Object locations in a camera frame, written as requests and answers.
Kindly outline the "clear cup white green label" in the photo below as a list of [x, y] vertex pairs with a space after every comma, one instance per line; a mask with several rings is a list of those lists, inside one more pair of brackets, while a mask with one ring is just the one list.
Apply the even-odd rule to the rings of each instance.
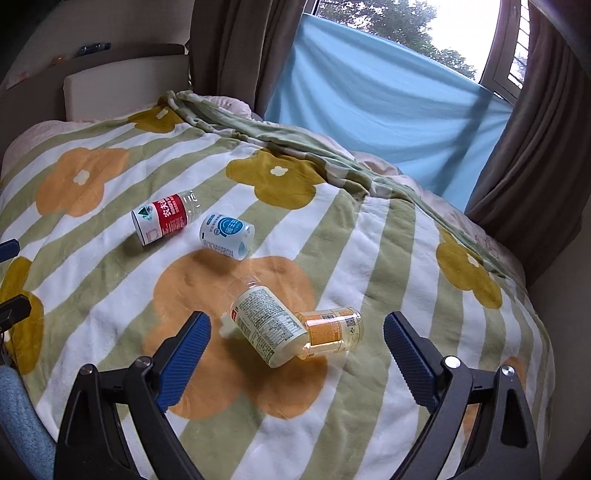
[[238, 278], [228, 294], [230, 319], [267, 366], [283, 366], [303, 351], [307, 329], [259, 279]]

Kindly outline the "clear cup red label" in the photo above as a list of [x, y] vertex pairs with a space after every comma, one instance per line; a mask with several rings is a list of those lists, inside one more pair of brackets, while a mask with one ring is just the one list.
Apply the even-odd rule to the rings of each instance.
[[147, 246], [164, 236], [197, 220], [201, 204], [192, 190], [172, 194], [144, 203], [130, 212], [130, 217], [142, 246]]

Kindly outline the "amber cup orange label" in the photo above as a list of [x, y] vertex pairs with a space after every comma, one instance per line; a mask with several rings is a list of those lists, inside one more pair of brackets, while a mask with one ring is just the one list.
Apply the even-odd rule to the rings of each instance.
[[297, 354], [301, 360], [351, 351], [365, 334], [362, 316], [353, 307], [295, 312], [294, 316], [308, 331], [308, 341]]

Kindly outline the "white cup blue logo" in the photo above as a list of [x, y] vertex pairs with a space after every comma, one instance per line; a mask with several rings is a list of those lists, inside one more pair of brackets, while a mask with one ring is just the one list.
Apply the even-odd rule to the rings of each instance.
[[249, 255], [256, 228], [249, 222], [221, 213], [207, 215], [201, 223], [202, 245], [228, 258], [242, 261]]

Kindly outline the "blue denim trouser leg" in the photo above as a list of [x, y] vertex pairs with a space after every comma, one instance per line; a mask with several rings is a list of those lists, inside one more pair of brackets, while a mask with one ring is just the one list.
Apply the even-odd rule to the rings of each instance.
[[52, 479], [56, 442], [38, 418], [20, 375], [1, 366], [1, 427], [36, 479]]

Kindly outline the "brown curtain right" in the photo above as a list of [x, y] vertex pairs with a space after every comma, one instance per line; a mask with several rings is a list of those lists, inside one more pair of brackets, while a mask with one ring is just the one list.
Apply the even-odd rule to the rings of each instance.
[[533, 284], [590, 197], [590, 4], [533, 1], [525, 84], [467, 205]]

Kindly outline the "brown curtain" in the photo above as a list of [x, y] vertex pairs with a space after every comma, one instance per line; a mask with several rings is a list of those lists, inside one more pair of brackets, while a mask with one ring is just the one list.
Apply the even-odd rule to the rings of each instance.
[[590, 197], [590, 4], [533, 1], [525, 84], [467, 205], [533, 284]]
[[294, 0], [196, 1], [188, 42], [193, 92], [242, 100], [263, 116], [304, 6]]

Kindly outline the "striped floral fleece blanket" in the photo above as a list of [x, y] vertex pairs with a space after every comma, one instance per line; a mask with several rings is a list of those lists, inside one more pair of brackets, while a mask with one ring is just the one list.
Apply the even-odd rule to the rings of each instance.
[[[142, 246], [130, 212], [186, 190], [197, 220]], [[202, 245], [211, 213], [256, 228], [245, 259]], [[1, 296], [32, 306], [7, 348], [53, 439], [82, 365], [125, 367], [200, 310], [211, 341], [168, 416], [206, 478], [386, 479], [427, 419], [383, 338], [401, 311], [444, 355], [513, 366], [547, 446], [553, 350], [525, 284], [414, 190], [313, 138], [169, 93], [26, 154], [1, 179], [1, 237], [21, 247]], [[267, 367], [221, 322], [249, 276], [295, 312], [355, 308], [362, 341]]]

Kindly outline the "brown curtain left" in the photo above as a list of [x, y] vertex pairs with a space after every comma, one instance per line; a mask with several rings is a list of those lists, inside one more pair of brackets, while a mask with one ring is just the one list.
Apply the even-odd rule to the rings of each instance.
[[263, 116], [304, 6], [294, 0], [196, 1], [188, 42], [193, 92], [242, 100]]

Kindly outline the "light blue hanging sheet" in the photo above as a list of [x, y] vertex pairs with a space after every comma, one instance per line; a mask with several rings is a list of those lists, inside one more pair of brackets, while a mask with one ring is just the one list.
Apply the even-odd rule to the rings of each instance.
[[511, 113], [426, 56], [304, 15], [264, 117], [379, 156], [464, 211]]

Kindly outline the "window frame with glass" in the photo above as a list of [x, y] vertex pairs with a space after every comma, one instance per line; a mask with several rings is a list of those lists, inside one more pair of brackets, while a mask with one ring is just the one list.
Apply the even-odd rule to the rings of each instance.
[[523, 89], [527, 1], [308, 1], [304, 11], [399, 43], [511, 104]]

